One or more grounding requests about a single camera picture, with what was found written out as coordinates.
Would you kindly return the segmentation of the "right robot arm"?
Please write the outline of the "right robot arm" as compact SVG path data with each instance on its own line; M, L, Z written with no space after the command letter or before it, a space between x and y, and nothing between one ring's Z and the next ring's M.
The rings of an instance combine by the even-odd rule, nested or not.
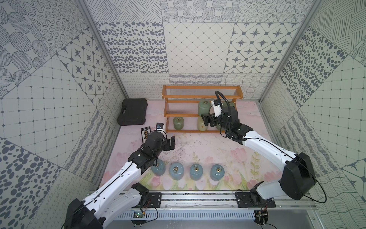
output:
M270 182L259 182L250 190L254 206L263 206L275 197L288 196L300 200L318 183L310 157L305 153L296 154L272 143L259 135L253 128L240 123L238 112L233 106L224 107L218 117L203 114L205 126L220 126L228 139L251 148L270 160L282 175Z

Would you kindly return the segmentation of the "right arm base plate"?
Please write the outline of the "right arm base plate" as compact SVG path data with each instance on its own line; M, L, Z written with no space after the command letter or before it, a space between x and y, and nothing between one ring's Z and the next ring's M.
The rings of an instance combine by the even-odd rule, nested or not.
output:
M236 192L235 200L239 208L275 208L273 198L262 199L259 195L251 192Z

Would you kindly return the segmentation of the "yellow canister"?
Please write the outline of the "yellow canister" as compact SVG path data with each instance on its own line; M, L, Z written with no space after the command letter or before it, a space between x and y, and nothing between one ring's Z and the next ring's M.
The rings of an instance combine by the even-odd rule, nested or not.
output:
M205 125L205 122L201 117L198 117L197 119L197 129L201 132L205 132L208 129L208 126Z

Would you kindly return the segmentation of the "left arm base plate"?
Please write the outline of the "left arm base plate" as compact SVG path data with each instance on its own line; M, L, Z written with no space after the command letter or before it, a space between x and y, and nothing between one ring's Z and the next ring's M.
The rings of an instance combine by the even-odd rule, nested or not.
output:
M132 208L160 208L162 202L162 192L152 192L142 197L142 200L139 202L138 205Z

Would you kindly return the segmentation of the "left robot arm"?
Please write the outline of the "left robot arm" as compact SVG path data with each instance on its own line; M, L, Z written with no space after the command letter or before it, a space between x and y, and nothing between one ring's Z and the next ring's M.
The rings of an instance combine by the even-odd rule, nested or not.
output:
M145 143L133 152L125 165L101 188L83 200L73 200L67 209L63 229L103 229L132 207L147 205L149 190L133 184L147 169L156 165L162 151L175 149L175 136L152 131Z

